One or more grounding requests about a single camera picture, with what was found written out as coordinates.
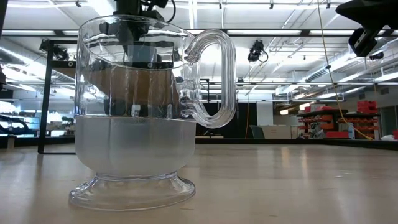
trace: ceiling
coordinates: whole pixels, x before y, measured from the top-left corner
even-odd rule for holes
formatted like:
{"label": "ceiling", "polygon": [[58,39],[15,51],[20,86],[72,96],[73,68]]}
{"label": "ceiling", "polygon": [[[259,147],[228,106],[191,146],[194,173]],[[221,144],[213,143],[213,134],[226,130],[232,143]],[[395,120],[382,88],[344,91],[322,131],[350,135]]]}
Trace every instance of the ceiling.
{"label": "ceiling", "polygon": [[[269,1],[260,0],[176,0],[176,15],[173,24],[183,29],[319,29],[320,20],[317,2],[311,0],[274,0],[274,8],[269,9]],[[335,12],[335,7],[345,0],[332,0],[331,8],[322,1],[320,14],[324,29],[356,29],[361,27]],[[30,30],[77,30],[84,22],[114,11],[113,0],[80,1],[82,7],[75,6],[75,0],[9,0],[4,29]],[[171,1],[165,9],[158,9],[168,20],[173,13]],[[34,53],[42,54],[39,46],[42,39],[48,37],[3,37]],[[249,63],[249,48],[255,40],[261,39],[267,46],[269,61]],[[245,82],[302,82],[308,71],[321,67],[325,63],[325,52],[320,37],[232,37],[237,53],[237,77]],[[348,49],[348,37],[325,38],[328,58],[331,59]],[[68,45],[68,52],[76,51],[75,45]],[[385,61],[396,57],[396,48],[385,51]],[[344,78],[366,66],[377,65],[382,61],[365,61],[354,58],[334,72]],[[201,57],[201,78],[220,82],[221,53],[217,46],[206,49]],[[316,82],[330,82],[330,78]],[[259,86],[258,89],[273,89],[278,86]],[[242,88],[251,90],[252,85]],[[295,94],[301,90],[294,89]]]}

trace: water in pitcher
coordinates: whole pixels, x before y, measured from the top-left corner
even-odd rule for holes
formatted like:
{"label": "water in pitcher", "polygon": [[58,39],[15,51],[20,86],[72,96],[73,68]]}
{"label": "water in pitcher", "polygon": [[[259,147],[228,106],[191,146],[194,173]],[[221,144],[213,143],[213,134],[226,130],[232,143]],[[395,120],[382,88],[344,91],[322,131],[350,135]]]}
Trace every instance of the water in pitcher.
{"label": "water in pitcher", "polygon": [[139,117],[76,117],[76,153],[90,169],[118,177],[177,171],[195,149],[196,122]]}

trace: wooden table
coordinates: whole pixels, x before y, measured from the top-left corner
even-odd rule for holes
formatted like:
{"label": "wooden table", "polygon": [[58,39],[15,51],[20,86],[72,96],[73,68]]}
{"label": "wooden table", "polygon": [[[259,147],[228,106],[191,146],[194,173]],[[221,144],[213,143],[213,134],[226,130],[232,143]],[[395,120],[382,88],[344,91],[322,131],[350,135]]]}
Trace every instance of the wooden table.
{"label": "wooden table", "polygon": [[195,183],[193,198],[143,212],[99,212],[68,203],[92,171],[76,156],[42,156],[32,147],[0,152],[0,223],[397,223],[397,170],[395,151],[197,145],[179,172]]}

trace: pitcher base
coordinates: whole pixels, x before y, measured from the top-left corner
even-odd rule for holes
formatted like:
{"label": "pitcher base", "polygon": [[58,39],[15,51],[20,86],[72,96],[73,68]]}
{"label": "pitcher base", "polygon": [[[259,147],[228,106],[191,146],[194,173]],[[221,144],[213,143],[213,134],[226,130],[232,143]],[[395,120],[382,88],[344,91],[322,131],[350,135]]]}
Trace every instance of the pitcher base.
{"label": "pitcher base", "polygon": [[69,201],[95,210],[147,210],[173,205],[195,194],[195,185],[177,172],[151,177],[96,174],[69,194]]}

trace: clear glass pitcher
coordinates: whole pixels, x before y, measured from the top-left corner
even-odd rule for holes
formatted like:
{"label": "clear glass pitcher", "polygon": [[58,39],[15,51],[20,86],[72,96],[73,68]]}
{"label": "clear glass pitcher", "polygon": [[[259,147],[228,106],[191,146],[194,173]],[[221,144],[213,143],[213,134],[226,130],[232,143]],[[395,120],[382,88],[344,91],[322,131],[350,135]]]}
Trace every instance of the clear glass pitcher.
{"label": "clear glass pitcher", "polygon": [[[222,50],[222,102],[210,116],[200,102],[199,60]],[[196,122],[226,125],[236,108],[236,53],[220,30],[191,33],[155,19],[107,16],[79,30],[76,153],[97,172],[70,193],[77,205],[140,210],[190,198],[177,176],[195,150]]]}

